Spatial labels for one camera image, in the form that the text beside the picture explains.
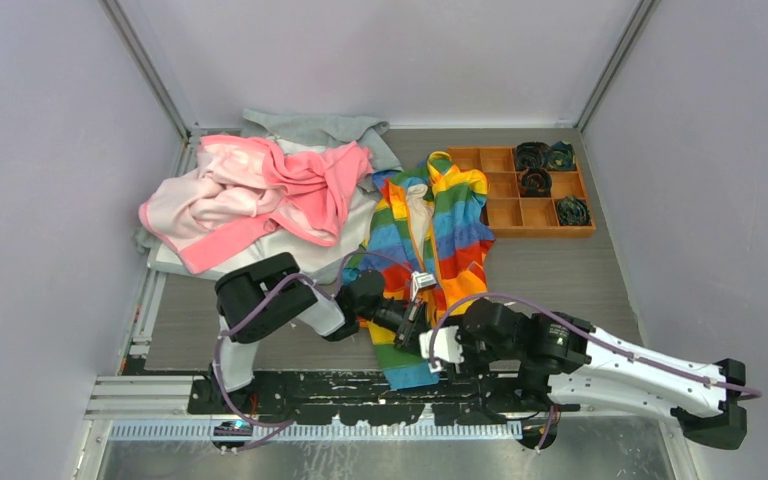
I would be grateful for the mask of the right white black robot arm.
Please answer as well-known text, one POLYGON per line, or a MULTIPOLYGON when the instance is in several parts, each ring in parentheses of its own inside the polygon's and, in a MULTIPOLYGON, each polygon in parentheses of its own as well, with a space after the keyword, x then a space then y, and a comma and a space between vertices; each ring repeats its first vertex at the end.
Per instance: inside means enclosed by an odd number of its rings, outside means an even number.
POLYGON ((674 424, 719 450, 738 449, 747 435, 740 361, 683 360, 562 312, 527 315, 486 298, 448 324, 462 348, 455 370, 478 379, 492 413, 603 407, 674 424))

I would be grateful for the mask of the orange compartment tray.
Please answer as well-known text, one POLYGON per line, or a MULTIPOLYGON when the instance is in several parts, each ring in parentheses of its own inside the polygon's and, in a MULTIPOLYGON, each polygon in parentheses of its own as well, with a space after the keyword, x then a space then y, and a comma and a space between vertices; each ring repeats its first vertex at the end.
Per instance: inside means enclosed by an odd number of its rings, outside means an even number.
POLYGON ((488 182, 484 223, 499 237, 587 238, 596 229, 595 214, 588 197, 577 154, 575 171, 554 171, 546 166, 553 185, 549 198, 525 198, 518 189, 514 166, 514 148, 501 146, 451 146, 453 162, 466 170, 483 172, 488 182), (572 195, 587 202, 591 214, 589 226, 560 226, 555 202, 572 195))

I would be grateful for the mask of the pink fleece garment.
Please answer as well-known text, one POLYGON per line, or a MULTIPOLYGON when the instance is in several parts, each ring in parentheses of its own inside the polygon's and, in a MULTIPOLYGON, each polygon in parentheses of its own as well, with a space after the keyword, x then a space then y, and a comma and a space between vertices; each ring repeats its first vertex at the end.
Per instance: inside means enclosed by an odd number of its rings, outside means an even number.
POLYGON ((373 171, 355 142, 287 155, 265 138, 208 135, 194 170, 164 180, 138 210, 141 224, 201 274, 285 230, 337 245, 358 183, 373 171))

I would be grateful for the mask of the dark rolled tie back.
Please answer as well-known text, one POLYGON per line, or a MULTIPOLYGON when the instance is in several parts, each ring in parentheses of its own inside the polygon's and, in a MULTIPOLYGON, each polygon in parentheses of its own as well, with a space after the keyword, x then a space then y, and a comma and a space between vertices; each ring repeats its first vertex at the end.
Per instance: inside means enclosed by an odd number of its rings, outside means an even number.
POLYGON ((523 142, 514 148, 514 166, 516 171, 532 168, 544 168, 551 147, 544 142, 523 142))

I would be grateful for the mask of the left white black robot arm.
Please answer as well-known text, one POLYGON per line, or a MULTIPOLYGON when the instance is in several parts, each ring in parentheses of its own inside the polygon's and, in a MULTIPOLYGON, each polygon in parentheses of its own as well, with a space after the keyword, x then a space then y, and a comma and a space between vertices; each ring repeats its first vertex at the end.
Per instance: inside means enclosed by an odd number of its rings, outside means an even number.
POLYGON ((293 320, 329 342, 356 334, 365 321, 394 335, 397 354, 418 354, 420 335, 430 329, 427 305, 419 297, 389 298, 385 286, 382 272, 363 270, 327 294, 289 253, 222 276, 214 286, 220 324, 212 365, 215 403, 229 413, 248 406, 260 342, 293 320))

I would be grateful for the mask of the grey white garment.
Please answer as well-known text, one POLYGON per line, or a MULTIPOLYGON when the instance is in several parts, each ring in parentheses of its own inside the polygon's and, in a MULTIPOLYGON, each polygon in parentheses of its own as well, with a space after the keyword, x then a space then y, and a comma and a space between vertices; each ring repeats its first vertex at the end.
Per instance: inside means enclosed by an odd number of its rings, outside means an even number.
MULTIPOLYGON (((382 138, 389 128, 387 121, 369 116, 280 115, 246 109, 242 114, 240 135, 273 140, 286 154, 304 151, 321 153, 328 147, 355 141, 370 150, 374 172, 400 171, 402 165, 399 159, 382 138)), ((359 247, 366 238, 379 199, 378 188, 370 177, 360 182, 350 204, 347 224, 334 246, 317 246, 281 229, 195 276, 217 280, 232 270, 288 252, 294 256, 304 274, 321 284, 330 284, 339 276, 342 257, 359 247)))

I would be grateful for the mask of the blue green rolled tie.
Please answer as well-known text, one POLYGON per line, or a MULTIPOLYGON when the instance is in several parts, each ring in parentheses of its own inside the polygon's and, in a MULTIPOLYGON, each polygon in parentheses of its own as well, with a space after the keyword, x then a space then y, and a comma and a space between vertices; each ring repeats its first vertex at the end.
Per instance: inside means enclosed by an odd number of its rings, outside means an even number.
POLYGON ((555 202, 555 209, 560 226, 589 226, 591 214, 587 202, 572 195, 555 202))

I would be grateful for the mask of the silver slotted aluminium rail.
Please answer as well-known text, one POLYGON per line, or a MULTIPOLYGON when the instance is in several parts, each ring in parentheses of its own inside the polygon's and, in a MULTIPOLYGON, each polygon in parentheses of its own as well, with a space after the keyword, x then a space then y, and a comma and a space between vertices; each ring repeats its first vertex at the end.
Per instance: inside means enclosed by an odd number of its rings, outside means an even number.
MULTIPOLYGON (((111 441, 230 441, 259 440, 270 430, 235 419, 132 420, 111 426, 111 441)), ((280 431, 274 441, 448 441, 520 440, 522 424, 509 421, 492 425, 437 426, 428 419, 408 425, 371 426, 366 422, 344 425, 335 419, 329 425, 294 424, 280 431)))

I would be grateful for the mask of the rainbow striped zip jacket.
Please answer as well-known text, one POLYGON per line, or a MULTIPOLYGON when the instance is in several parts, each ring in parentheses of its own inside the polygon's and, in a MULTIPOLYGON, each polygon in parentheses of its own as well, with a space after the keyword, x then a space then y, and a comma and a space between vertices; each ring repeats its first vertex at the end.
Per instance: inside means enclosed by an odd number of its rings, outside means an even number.
MULTIPOLYGON (((487 290, 484 261, 495 241, 481 220, 488 193, 485 174, 462 169, 449 153, 435 151, 414 169, 376 173, 375 184, 381 199, 361 254, 343 271, 343 285, 363 270, 380 271, 385 295, 408 299, 411 273, 431 273, 437 284, 418 296, 427 304, 429 330, 462 328, 472 296, 487 290)), ((392 388, 440 380, 420 352, 397 354, 392 333, 366 324, 378 365, 392 388)))

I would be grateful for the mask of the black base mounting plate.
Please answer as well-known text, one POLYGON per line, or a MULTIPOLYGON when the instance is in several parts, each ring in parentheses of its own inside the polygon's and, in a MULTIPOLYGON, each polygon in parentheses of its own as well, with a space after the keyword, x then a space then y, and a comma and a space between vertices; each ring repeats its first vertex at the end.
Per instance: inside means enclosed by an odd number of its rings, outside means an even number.
POLYGON ((396 390, 380 371, 258 371, 225 401, 212 375, 194 380, 191 415, 235 411, 266 423, 411 425, 429 412, 435 425, 496 425, 533 418, 550 407, 547 379, 513 371, 448 370, 434 385, 396 390))

